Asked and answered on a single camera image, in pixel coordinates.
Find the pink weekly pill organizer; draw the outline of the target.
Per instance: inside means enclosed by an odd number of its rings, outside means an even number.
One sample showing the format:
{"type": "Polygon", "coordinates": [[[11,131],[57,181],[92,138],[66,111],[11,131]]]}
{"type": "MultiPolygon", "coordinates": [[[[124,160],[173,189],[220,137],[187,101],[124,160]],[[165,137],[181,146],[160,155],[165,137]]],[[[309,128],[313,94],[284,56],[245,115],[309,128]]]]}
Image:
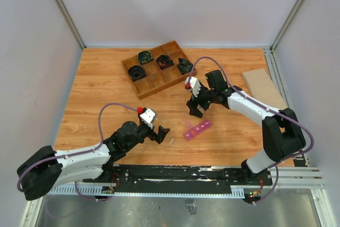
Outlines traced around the pink weekly pill organizer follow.
{"type": "Polygon", "coordinates": [[[197,125],[193,125],[190,121],[186,123],[186,132],[183,133],[183,137],[187,140],[190,141],[202,132],[210,129],[212,126],[212,123],[206,119],[197,125]]]}

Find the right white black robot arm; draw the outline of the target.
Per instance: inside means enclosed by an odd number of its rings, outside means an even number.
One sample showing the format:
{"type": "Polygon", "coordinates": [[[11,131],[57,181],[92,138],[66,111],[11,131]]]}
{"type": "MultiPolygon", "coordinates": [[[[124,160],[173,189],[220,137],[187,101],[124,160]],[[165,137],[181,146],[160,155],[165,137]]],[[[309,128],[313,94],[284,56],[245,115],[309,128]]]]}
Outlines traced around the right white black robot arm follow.
{"type": "Polygon", "coordinates": [[[191,93],[186,105],[189,114],[201,118],[201,110],[211,104],[219,104],[234,110],[261,127],[262,149],[241,164],[241,179],[246,184],[254,184],[260,173],[299,152],[306,141],[295,112],[290,108],[266,105],[245,93],[241,88],[230,85],[220,70],[205,75],[208,86],[197,78],[189,76],[184,82],[191,93]]]}

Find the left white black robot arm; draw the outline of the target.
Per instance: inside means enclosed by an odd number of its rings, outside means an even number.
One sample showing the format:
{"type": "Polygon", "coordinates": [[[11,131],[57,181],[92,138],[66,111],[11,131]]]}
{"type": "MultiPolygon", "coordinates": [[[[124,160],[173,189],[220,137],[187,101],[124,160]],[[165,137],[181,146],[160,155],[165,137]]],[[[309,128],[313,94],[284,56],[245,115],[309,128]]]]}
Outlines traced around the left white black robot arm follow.
{"type": "Polygon", "coordinates": [[[17,189],[27,201],[36,200],[53,188],[85,179],[108,182],[113,178],[116,161],[125,157],[136,145],[150,139],[161,144],[169,128],[158,131],[141,122],[127,121],[109,138],[94,146],[74,150],[53,150],[43,146],[17,169],[17,189]]]}

